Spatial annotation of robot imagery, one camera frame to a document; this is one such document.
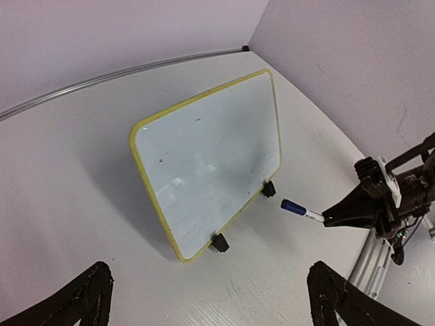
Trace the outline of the white marker pen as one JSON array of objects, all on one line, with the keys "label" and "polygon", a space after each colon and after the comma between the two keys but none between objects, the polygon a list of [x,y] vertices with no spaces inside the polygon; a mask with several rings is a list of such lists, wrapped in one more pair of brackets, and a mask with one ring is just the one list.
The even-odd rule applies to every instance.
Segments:
[{"label": "white marker pen", "polygon": [[306,209],[306,210],[307,210],[307,214],[305,216],[302,216],[302,217],[306,217],[308,219],[311,219],[313,221],[318,221],[320,223],[324,222],[324,217],[322,215],[320,215],[319,213],[310,211],[309,209]]}]

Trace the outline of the yellow framed small whiteboard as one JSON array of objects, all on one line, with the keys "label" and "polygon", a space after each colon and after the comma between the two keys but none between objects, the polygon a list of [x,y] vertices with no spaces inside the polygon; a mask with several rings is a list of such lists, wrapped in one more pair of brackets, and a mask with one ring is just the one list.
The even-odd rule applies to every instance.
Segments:
[{"label": "yellow framed small whiteboard", "polygon": [[178,260],[195,260],[281,166],[272,72],[250,73],[138,121],[129,147]]}]

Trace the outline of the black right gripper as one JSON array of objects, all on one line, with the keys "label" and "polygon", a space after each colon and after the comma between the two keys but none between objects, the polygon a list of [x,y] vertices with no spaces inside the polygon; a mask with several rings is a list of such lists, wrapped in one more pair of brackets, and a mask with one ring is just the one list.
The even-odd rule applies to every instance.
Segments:
[{"label": "black right gripper", "polygon": [[434,156],[398,175],[393,170],[414,158],[401,155],[388,163],[371,157],[357,161],[360,183],[339,203],[321,213],[327,228],[373,229],[379,238],[401,238],[410,217],[419,218],[434,201]]}]

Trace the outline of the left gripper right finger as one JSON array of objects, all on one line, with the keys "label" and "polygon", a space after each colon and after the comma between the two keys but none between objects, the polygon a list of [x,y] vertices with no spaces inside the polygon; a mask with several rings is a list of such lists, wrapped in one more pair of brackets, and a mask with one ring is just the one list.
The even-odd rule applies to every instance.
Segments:
[{"label": "left gripper right finger", "polygon": [[416,325],[416,322],[368,297],[323,261],[307,276],[314,325]]}]

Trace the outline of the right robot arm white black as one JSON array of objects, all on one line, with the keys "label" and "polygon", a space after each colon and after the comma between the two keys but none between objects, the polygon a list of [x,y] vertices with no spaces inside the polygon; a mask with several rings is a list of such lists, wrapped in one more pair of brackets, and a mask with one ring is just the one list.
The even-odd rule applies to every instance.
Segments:
[{"label": "right robot arm white black", "polygon": [[324,226],[374,229],[392,238],[410,216],[429,212],[434,201],[434,135],[382,165],[371,157],[354,165],[360,183],[322,213]]}]

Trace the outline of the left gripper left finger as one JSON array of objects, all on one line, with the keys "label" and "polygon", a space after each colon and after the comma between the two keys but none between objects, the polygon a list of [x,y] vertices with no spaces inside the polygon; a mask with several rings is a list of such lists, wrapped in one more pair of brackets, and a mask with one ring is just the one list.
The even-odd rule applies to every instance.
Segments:
[{"label": "left gripper left finger", "polygon": [[2,325],[107,325],[114,279],[98,261],[59,291],[4,320]]}]

